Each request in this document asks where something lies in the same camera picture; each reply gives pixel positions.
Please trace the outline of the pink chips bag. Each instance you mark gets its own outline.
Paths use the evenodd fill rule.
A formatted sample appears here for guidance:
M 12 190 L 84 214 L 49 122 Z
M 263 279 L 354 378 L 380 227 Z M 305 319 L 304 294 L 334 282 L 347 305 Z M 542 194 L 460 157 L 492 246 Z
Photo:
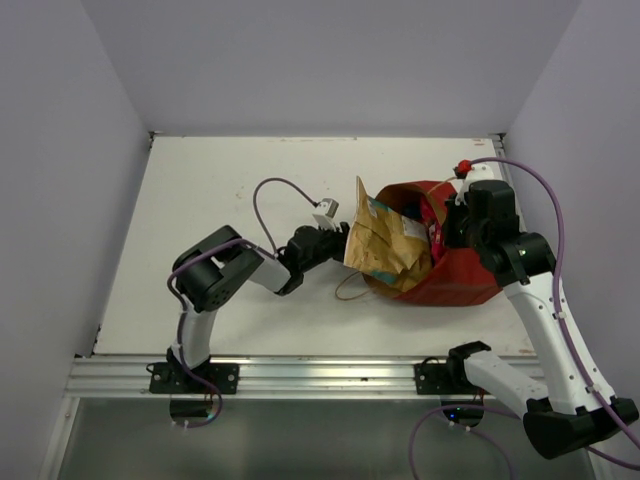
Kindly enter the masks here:
M 446 253 L 446 247 L 443 243 L 441 223 L 438 220 L 436 211 L 426 197 L 420 200 L 420 214 L 422 223 L 428 233 L 433 263 L 437 264 Z

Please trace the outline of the red brown paper bag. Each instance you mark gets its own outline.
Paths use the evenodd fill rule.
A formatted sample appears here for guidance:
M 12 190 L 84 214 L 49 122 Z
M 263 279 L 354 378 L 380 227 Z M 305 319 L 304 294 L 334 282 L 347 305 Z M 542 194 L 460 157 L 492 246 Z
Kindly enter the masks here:
M 446 218 L 445 200 L 451 194 L 457 195 L 457 191 L 452 181 L 448 179 L 440 182 L 424 180 L 391 184 L 385 186 L 377 195 L 370 196 L 400 214 L 405 204 L 420 202 L 423 197 L 426 197 L 436 211 L 442 228 Z M 485 303 L 500 292 L 493 276 L 481 266 L 478 255 L 470 248 L 446 247 L 443 258 L 439 263 L 433 263 L 433 269 L 429 275 L 404 293 L 360 274 L 374 293 L 422 306 L 476 306 Z

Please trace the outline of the tan kraft snack bag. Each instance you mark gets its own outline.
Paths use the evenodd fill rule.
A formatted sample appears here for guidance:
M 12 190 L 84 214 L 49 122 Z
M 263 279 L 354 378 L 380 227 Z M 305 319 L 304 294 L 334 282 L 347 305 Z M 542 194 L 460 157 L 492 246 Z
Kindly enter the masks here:
M 425 225 L 371 197 L 361 178 L 356 203 L 343 264 L 397 292 L 411 290 L 433 269 Z

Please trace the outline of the blue snack bag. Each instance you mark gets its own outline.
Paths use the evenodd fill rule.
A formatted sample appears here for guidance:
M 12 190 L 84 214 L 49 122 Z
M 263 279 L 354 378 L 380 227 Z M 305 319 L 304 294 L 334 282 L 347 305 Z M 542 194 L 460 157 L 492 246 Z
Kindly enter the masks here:
M 414 221 L 422 220 L 422 213 L 419 201 L 409 202 L 402 207 L 401 214 Z

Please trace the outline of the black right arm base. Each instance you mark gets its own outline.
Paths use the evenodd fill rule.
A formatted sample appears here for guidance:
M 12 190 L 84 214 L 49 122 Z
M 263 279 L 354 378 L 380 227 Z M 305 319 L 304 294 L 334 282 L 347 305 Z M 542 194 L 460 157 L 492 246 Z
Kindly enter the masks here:
M 469 389 L 456 385 L 446 362 L 436 357 L 426 357 L 413 365 L 413 381 L 418 395 L 461 395 Z

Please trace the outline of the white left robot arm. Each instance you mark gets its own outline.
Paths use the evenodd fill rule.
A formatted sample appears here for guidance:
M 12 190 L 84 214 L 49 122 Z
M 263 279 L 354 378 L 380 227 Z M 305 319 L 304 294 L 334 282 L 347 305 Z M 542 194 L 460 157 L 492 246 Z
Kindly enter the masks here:
M 247 282 L 285 296 L 300 287 L 304 274 L 333 260 L 344 260 L 350 227 L 303 225 L 274 254 L 226 225 L 179 256 L 167 288 L 181 306 L 176 338 L 167 360 L 172 379 L 185 392 L 201 390 L 208 379 L 210 339 L 218 311 Z

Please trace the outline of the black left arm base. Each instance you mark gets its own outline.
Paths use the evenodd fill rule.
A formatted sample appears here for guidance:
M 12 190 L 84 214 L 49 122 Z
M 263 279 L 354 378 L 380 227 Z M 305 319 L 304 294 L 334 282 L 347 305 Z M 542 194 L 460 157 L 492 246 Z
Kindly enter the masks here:
M 237 392 L 240 366 L 237 363 L 207 363 L 187 374 L 179 363 L 154 362 L 146 366 L 150 374 L 149 392 L 152 394 L 203 394 L 209 388 L 202 380 L 214 385 L 221 394 Z

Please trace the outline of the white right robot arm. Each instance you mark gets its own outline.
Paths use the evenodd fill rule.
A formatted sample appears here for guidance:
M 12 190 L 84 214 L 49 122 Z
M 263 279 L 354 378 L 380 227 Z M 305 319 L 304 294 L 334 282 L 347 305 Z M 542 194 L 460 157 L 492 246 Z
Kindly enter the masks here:
M 501 180 L 466 180 L 446 207 L 446 246 L 479 255 L 524 324 L 545 378 L 533 380 L 475 341 L 450 350 L 449 387 L 464 393 L 475 386 L 494 395 L 522 420 L 546 459 L 607 440 L 637 421 L 635 402 L 615 393 L 588 352 L 548 242 L 521 231 L 512 188 Z

